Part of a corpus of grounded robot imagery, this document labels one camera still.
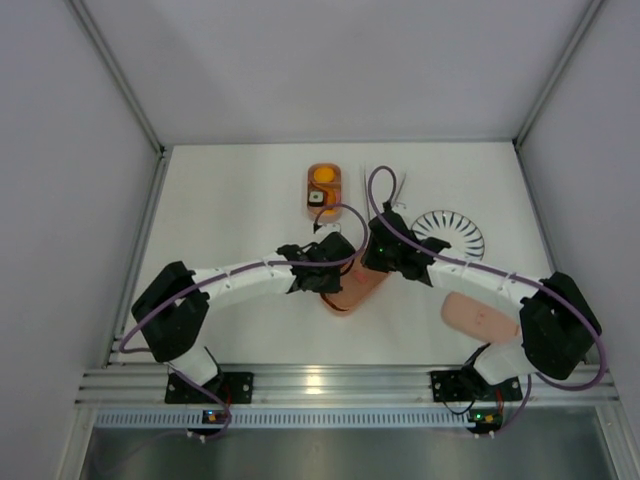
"vent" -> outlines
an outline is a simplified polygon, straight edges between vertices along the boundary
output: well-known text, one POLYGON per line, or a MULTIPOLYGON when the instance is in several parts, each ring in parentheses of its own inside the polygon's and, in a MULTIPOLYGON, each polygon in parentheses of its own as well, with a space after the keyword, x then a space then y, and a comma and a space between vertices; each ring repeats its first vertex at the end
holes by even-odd
MULTIPOLYGON (((203 423, 205 410, 105 409, 97 428, 215 428, 203 423)), ((466 416, 440 409, 232 409, 230 428, 416 428, 470 427, 466 416)))

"metal frame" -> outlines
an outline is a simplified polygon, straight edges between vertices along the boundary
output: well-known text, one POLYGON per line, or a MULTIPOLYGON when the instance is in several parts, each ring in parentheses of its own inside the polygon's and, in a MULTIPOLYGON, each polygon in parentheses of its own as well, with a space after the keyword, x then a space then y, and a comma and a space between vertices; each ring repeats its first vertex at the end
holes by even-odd
MULTIPOLYGON (((117 347, 117 340, 121 338, 126 323, 127 311, 144 258, 171 151, 167 152, 158 139, 152 124, 144 113, 140 102, 137 100, 84 0, 64 1, 88 41, 95 48, 98 58, 111 76, 116 88, 121 93, 157 154, 157 168, 149 187, 144 214, 141 218, 136 242, 129 259, 130 268, 119 298, 117 315, 114 319, 114 335, 106 339, 104 346, 104 367, 87 371, 78 392, 74 425, 57 474, 57 478, 68 480, 78 478, 80 475, 94 425, 108 427, 109 422, 117 423, 119 421, 120 426, 124 422, 128 427, 135 427, 133 424, 138 422, 145 427, 155 425, 157 428, 162 428, 163 426, 166 427, 166 425, 159 422, 158 418, 166 420, 166 415, 179 413, 187 415, 186 417, 180 417, 181 419, 189 419, 192 417, 188 415, 192 415, 194 412, 201 413, 202 406, 168 406, 164 404, 164 389, 167 381, 165 367, 157 364, 122 364, 118 362, 116 356, 112 355, 112 349, 117 347), (141 420, 140 418, 134 420, 133 415, 140 412, 148 412, 151 416, 146 417, 147 420, 141 420)), ((605 3, 606 0, 590 1, 583 15, 576 23, 576 28, 571 32, 566 47, 513 141, 529 196, 534 206, 538 227, 552 265, 557 265, 558 259, 554 254, 543 218, 538 211, 535 189, 533 189, 528 180, 526 164, 520 159, 520 148, 538 120, 544 106, 551 98, 559 81, 566 73, 572 58, 605 3)), ((267 420, 270 418, 269 415, 288 415, 296 412, 297 414, 302 412, 305 415, 315 415, 323 414, 323 412, 333 412, 335 414, 336 412, 364 411, 369 414, 371 412, 380 412, 383 417, 396 414, 440 414, 443 413, 441 405, 434 403, 432 400, 431 389, 435 388, 435 386, 431 385, 428 373, 433 369, 442 368, 446 367, 223 366, 223 369, 227 371, 248 370, 255 374, 254 403, 249 406, 234 407, 236 415, 245 415, 247 418, 258 419, 255 423, 252 423, 252 428, 277 428, 273 424, 273 417, 271 417, 272 420, 267 420)), ((569 382, 584 383, 595 374, 595 371, 595 366, 582 366, 574 372, 569 382)), ((478 404, 478 407, 483 406, 492 405, 478 404)), ((610 374, 607 374, 603 382, 594 389, 587 392, 574 393, 552 389, 535 378, 530 406, 533 408, 595 407, 602 426, 604 440, 619 478, 631 479, 640 477, 640 455, 610 374)), ((437 422, 418 425, 414 421, 406 421, 407 418, 413 417, 403 418, 405 419, 404 422, 400 422, 400 424, 389 423, 387 426, 438 426, 436 425, 437 422)), ((297 426, 307 428, 306 425, 306 423, 300 423, 297 426)), ((347 426, 349 428, 356 427, 356 425, 347 426)), ((110 428, 116 428, 116 425, 112 423, 110 428)))

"white plate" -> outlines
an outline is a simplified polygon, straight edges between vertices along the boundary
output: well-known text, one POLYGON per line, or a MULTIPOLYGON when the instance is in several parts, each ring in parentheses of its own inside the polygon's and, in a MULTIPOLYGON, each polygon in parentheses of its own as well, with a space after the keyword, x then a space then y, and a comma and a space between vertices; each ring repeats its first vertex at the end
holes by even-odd
POLYGON ((418 217, 411 230, 418 240, 436 237, 460 250, 469 260, 482 260, 484 237, 478 226, 464 215, 449 210, 434 210, 418 217))

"gray floor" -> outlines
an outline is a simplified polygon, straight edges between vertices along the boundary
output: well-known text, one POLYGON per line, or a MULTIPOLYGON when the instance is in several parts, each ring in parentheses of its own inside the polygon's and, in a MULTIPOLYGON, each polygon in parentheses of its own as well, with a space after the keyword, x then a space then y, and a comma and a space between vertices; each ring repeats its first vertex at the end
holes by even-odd
MULTIPOLYGON (((103 468, 157 430, 100 430, 92 453, 103 468)), ((235 431, 201 445, 157 440, 108 477, 87 461, 83 480, 396 480, 616 478, 593 411, 529 409, 495 440, 437 430, 235 431)))

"striped plate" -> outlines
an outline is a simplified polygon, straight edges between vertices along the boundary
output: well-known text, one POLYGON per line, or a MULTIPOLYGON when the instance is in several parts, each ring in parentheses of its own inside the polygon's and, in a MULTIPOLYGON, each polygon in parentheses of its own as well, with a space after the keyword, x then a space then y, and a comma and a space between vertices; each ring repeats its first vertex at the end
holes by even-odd
POLYGON ((418 240, 436 237, 445 240, 460 250, 470 260, 482 260, 484 237, 478 226, 470 219, 449 210, 434 210, 421 215, 411 230, 418 240))

